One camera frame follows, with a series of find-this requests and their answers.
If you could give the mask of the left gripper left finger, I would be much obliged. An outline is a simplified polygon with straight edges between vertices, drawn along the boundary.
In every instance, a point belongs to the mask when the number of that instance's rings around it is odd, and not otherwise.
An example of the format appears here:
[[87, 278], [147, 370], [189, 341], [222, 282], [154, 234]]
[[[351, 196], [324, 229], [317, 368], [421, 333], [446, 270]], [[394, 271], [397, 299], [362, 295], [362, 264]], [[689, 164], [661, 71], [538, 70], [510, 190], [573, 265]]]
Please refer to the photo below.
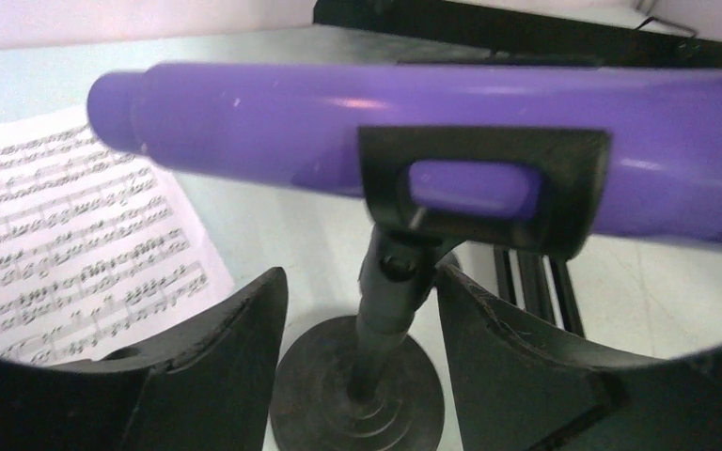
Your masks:
[[260, 450], [287, 306], [271, 268], [103, 360], [0, 359], [0, 450]]

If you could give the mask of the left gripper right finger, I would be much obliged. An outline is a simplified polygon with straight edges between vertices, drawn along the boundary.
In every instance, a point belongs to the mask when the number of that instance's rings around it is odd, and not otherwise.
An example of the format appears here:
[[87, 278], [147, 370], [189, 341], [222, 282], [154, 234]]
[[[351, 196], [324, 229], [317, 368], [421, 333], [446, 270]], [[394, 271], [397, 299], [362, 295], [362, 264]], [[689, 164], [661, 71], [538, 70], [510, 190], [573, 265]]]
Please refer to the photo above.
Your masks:
[[436, 282], [467, 450], [722, 450], [722, 346], [616, 350], [506, 303], [454, 267]]

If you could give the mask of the black round microphone stand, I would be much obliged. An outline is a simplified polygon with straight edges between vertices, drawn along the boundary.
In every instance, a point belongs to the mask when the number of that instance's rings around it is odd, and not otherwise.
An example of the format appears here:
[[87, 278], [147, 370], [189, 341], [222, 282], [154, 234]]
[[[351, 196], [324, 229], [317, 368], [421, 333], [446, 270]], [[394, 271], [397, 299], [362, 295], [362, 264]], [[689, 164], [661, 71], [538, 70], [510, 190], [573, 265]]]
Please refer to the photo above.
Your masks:
[[[433, 363], [408, 334], [440, 260], [464, 241], [574, 257], [604, 188], [611, 146], [601, 130], [363, 126], [357, 145], [374, 223], [353, 317], [302, 334], [276, 373], [270, 423], [281, 450], [433, 450], [445, 397]], [[506, 163], [540, 178], [532, 215], [496, 219], [420, 207], [419, 162]]]

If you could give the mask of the purple toy microphone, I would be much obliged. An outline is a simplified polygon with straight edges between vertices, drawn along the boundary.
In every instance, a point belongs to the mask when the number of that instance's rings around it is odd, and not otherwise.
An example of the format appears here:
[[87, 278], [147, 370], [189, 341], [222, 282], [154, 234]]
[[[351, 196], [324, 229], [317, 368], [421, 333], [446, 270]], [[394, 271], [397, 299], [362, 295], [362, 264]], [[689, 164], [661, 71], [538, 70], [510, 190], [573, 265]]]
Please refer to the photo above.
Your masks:
[[722, 70], [165, 63], [104, 74], [86, 112], [115, 150], [363, 197], [396, 230], [722, 244]]

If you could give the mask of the black music stand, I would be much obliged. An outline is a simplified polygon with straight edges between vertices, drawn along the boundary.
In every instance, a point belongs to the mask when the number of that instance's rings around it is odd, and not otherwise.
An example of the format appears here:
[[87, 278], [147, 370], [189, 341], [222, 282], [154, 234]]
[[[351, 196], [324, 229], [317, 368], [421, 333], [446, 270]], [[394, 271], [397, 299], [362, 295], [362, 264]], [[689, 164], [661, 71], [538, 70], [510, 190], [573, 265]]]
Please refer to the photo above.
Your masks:
[[[631, 11], [593, 21], [450, 1], [319, 1], [313, 21], [616, 67], [720, 67], [722, 39]], [[486, 253], [503, 300], [609, 345], [671, 354], [722, 341], [722, 254], [597, 239], [571, 264]]]

